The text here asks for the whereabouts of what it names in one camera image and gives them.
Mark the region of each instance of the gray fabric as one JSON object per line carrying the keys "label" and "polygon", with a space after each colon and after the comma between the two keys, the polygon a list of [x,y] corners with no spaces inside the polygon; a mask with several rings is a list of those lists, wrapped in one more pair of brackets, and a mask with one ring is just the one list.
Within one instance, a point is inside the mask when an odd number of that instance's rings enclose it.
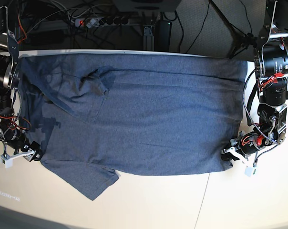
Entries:
{"label": "gray fabric", "polygon": [[167,55],[64,54],[21,61],[27,137],[41,163],[95,199],[118,176],[231,167],[247,62]]}

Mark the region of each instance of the table surface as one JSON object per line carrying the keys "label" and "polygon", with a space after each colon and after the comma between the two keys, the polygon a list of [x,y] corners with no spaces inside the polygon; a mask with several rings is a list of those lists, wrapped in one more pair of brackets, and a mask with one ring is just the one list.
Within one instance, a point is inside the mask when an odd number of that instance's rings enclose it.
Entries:
{"label": "table surface", "polygon": [[[20,56],[72,52],[168,54],[48,50],[23,51]],[[254,64],[248,62],[248,74],[252,69]],[[246,98],[254,82],[252,77]],[[255,98],[255,120],[257,106]],[[245,117],[240,129],[250,131]],[[261,158],[254,176],[245,176],[244,169],[236,161],[225,172],[200,175],[136,176],[118,171],[120,179],[90,201],[40,162],[18,158],[11,168],[0,164],[0,206],[59,223],[58,228],[288,229],[288,129],[285,142]]]}

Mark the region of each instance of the white plastic part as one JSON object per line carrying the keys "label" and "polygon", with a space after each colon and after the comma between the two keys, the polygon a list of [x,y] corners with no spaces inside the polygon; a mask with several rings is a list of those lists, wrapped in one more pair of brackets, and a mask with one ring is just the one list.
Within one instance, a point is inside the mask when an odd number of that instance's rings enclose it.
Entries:
{"label": "white plastic part", "polygon": [[35,151],[30,149],[28,152],[21,152],[13,156],[9,156],[8,154],[6,154],[6,156],[1,155],[1,163],[5,164],[5,168],[9,168],[9,167],[12,167],[14,159],[21,157],[21,156],[29,156],[33,154],[35,154]]}
{"label": "white plastic part", "polygon": [[237,157],[246,165],[245,175],[251,177],[251,175],[255,174],[257,168],[253,167],[253,164],[251,162],[245,159],[241,154],[237,153],[234,147],[229,148],[227,151],[230,152],[233,156]]}
{"label": "white plastic part", "polygon": [[94,18],[92,18],[87,24],[86,26],[90,29],[92,26],[98,25],[98,21]]}

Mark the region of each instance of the metal bracket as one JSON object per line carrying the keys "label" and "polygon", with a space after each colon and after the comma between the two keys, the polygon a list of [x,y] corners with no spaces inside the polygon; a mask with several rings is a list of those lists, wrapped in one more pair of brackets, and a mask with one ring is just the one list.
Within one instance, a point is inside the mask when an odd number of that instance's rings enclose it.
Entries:
{"label": "metal bracket", "polygon": [[154,26],[144,26],[143,50],[154,51]]}
{"label": "metal bracket", "polygon": [[9,67],[4,75],[3,86],[5,88],[11,88],[12,79],[14,78],[16,66],[18,64],[19,58],[19,48],[18,42],[15,38],[15,34],[9,29],[9,13],[7,6],[1,6],[0,10],[5,8],[6,14],[6,41],[7,45],[0,45],[0,47],[7,47],[8,52],[11,56],[11,62],[9,63]]}

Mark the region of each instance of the sticker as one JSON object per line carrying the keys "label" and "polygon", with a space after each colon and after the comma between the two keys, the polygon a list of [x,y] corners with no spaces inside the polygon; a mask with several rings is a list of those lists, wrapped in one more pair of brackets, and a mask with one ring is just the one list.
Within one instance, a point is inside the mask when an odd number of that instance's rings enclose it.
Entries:
{"label": "sticker", "polygon": [[279,58],[274,58],[273,59],[274,62],[274,73],[281,73],[283,71],[283,58],[279,57]]}
{"label": "sticker", "polygon": [[10,194],[5,193],[5,192],[2,192],[1,190],[0,190],[0,195],[1,195],[1,196],[4,196],[4,197],[7,197],[7,198],[9,198],[9,199],[14,199],[15,201],[20,202],[20,198],[19,198],[19,197],[11,196]]}

